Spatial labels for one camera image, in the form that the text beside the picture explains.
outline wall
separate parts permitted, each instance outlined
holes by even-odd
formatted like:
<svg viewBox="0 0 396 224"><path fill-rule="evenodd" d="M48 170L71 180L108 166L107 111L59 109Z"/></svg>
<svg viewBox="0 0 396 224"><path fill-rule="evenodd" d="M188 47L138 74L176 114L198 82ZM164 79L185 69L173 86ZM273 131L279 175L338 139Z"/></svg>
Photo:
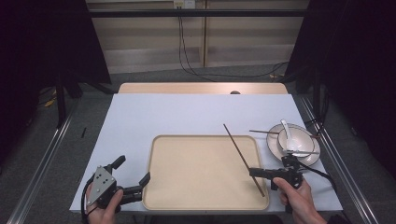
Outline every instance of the wall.
<svg viewBox="0 0 396 224"><path fill-rule="evenodd" d="M170 9L173 1L87 0L89 9ZM197 0L196 8L305 9L308 0ZM178 18L92 19L110 73L175 69ZM192 67L289 60L302 18L183 18Z"/></svg>

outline wooden tray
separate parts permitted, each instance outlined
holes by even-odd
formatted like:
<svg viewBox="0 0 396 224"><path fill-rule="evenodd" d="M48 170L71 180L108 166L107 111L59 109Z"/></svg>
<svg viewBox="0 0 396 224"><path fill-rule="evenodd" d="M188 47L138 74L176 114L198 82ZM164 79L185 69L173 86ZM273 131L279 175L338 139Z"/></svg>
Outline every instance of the wooden tray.
<svg viewBox="0 0 396 224"><path fill-rule="evenodd" d="M262 167L256 141L233 136L249 167ZM262 210L268 206L228 135L159 135L148 163L148 210Z"/></svg>

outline metal rail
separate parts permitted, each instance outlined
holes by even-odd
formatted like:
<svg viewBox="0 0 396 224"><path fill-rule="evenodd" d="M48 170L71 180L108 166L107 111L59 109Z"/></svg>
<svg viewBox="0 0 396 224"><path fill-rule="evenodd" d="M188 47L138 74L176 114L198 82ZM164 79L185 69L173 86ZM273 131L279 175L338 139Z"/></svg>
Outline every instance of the metal rail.
<svg viewBox="0 0 396 224"><path fill-rule="evenodd" d="M35 200L35 196L37 195L41 184L46 176L46 173L50 167L50 163L52 162L58 147L61 145L62 140L64 139L64 135L69 127L70 120L76 111L78 103L79 99L77 99L77 101L73 104L69 115L64 121L64 124L60 128L56 129L55 134L53 135L52 140L49 143L43 159L35 170L35 174L33 175L32 179L29 182L29 185L27 186L26 190L18 201L18 204L15 206L14 211L8 219L7 224L22 224L26 219L30 207Z"/></svg>
<svg viewBox="0 0 396 224"><path fill-rule="evenodd" d="M302 102L304 108L309 116L309 118L314 119L315 115L313 113L313 106L310 101L305 97L302 98ZM319 125L315 123L315 129L319 130ZM358 209L359 213L361 214L361 218L366 224L377 224L378 220L375 217L373 210L370 207L370 204L367 202L364 194L361 192L361 189L358 187L357 183L355 182L352 174L347 169L341 155L338 153L337 148L335 147L332 139L330 138L329 134L325 129L321 131L321 141L326 148L326 151L329 154L332 163L334 164L335 169L337 170L338 174L343 181L346 190L348 191L353 203L355 204L356 208Z"/></svg>

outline white bowl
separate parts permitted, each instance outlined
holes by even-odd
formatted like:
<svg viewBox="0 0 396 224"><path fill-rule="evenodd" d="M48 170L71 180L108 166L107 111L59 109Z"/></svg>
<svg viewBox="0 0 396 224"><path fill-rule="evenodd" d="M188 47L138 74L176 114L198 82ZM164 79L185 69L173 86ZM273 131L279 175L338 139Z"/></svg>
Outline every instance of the white bowl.
<svg viewBox="0 0 396 224"><path fill-rule="evenodd" d="M315 150L315 144L313 139L310 136L310 133L306 130L299 129L296 127L289 127L291 139L293 141L293 146L289 149L291 150L299 150L304 152L313 152ZM277 143L283 150L286 148L287 136L285 129L282 129L277 135ZM293 156L296 157L307 157L310 154L299 154L293 153Z"/></svg>

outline human hand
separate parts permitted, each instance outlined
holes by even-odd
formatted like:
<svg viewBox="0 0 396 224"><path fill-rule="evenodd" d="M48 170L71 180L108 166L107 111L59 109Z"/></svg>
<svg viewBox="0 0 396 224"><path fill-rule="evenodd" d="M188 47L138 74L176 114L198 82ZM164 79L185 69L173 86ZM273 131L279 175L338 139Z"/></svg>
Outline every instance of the human hand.
<svg viewBox="0 0 396 224"><path fill-rule="evenodd" d="M90 197L91 189L92 184L87 188L87 199ZM88 220L90 221L90 224L115 224L115 211L122 199L122 195L122 189L117 190L106 209L99 208L97 203L94 203L91 206L87 205L87 214L89 214Z"/></svg>
<svg viewBox="0 0 396 224"><path fill-rule="evenodd" d="M293 218L297 224L324 224L327 223L323 217L317 212L312 199L311 187L305 181L302 185L295 189L285 179L276 177L274 183L280 189L280 201L293 208Z"/></svg>

